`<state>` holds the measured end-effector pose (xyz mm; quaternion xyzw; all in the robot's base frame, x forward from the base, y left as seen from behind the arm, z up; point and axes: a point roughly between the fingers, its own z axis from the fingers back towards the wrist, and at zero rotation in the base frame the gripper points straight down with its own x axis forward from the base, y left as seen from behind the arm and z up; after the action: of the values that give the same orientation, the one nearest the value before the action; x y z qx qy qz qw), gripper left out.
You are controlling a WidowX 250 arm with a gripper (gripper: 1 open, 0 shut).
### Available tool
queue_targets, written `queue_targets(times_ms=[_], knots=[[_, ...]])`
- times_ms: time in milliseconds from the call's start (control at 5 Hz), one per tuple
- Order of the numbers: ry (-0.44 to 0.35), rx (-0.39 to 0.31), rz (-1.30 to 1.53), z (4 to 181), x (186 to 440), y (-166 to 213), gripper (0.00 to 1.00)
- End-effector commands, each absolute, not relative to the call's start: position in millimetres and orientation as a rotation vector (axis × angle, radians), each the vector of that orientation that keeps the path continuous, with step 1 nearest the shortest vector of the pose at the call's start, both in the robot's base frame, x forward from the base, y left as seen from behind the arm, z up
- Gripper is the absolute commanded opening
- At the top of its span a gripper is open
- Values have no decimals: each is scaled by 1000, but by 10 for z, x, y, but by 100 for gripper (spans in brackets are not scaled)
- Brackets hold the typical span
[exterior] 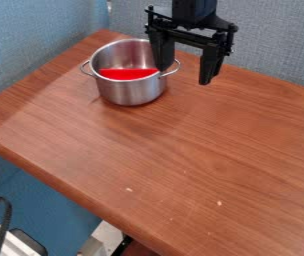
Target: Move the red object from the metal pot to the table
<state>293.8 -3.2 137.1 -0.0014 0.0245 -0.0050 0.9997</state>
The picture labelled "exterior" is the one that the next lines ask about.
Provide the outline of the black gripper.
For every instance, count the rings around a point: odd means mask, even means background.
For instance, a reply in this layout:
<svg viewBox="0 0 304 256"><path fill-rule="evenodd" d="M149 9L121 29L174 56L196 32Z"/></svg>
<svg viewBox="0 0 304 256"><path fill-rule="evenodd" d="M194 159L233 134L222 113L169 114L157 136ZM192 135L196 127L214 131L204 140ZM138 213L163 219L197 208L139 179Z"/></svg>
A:
<svg viewBox="0 0 304 256"><path fill-rule="evenodd" d="M218 74L230 54L238 28L216 14L217 0L172 0L166 7L145 8L145 25L154 66L163 72L174 60L174 42L200 45L198 84L206 85Z"/></svg>

